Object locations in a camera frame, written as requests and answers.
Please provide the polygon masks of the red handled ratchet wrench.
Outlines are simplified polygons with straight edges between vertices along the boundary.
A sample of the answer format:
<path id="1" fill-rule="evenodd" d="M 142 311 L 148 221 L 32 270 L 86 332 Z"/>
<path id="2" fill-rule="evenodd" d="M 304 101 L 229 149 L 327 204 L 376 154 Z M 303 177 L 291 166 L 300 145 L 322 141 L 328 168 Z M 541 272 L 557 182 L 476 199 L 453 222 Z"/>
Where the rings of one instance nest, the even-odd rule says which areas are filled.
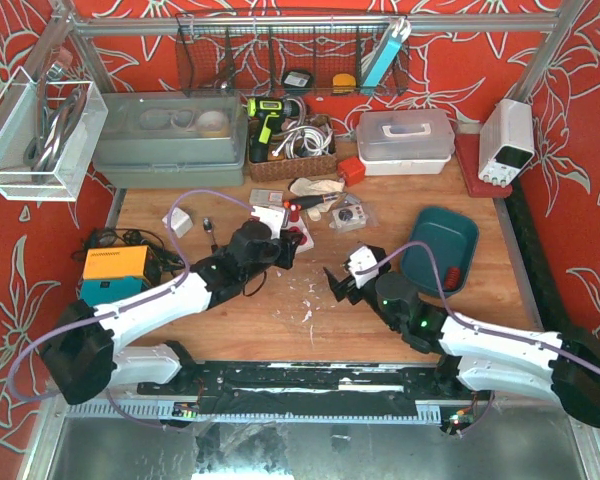
<path id="1" fill-rule="evenodd" d="M 215 252 L 219 248 L 219 245 L 218 245 L 218 242 L 215 237 L 215 230 L 214 230 L 213 222 L 211 221 L 211 219 L 209 217 L 203 218 L 202 227 L 203 227 L 204 232 L 207 234 L 207 236 L 209 238 L 211 251 Z"/>

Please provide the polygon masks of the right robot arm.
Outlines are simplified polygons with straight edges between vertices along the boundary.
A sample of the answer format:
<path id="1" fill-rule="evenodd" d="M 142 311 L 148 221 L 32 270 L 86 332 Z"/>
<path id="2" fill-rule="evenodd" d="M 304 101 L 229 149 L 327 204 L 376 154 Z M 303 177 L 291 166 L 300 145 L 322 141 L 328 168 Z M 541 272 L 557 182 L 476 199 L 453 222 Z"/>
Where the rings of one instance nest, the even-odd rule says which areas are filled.
<path id="1" fill-rule="evenodd" d="M 412 349 L 440 355 L 444 386 L 545 400 L 600 429 L 600 340 L 589 331 L 534 332 L 480 322 L 421 300 L 397 272 L 326 277 L 336 300 L 366 302 Z"/>

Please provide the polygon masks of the white peg board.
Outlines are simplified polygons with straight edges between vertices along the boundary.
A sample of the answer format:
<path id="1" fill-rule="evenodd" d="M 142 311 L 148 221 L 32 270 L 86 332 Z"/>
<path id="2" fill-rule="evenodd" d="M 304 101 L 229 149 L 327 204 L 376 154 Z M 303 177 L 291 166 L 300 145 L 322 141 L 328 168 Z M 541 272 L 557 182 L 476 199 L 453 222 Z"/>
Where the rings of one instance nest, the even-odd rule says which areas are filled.
<path id="1" fill-rule="evenodd" d="M 308 250 L 311 250 L 315 246 L 315 242 L 303 220 L 302 217 L 298 219 L 298 221 L 294 224 L 295 227 L 298 228 L 299 232 L 303 235 L 301 242 L 296 250 L 297 254 L 304 253 Z"/>

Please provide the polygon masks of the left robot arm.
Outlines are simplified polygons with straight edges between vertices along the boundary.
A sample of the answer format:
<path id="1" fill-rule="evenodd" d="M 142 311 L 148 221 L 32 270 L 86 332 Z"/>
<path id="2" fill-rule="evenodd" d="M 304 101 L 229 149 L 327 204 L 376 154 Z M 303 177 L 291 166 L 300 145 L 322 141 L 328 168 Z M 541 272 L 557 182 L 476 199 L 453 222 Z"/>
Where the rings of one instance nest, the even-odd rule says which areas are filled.
<path id="1" fill-rule="evenodd" d="M 181 346 L 136 347 L 134 341 L 243 294 L 272 266 L 290 269 L 301 239 L 298 232 L 273 233 L 268 225 L 248 220 L 227 245 L 165 284 L 111 304 L 71 303 L 40 349 L 64 400 L 79 405 L 114 385 L 171 382 L 183 368 Z"/>

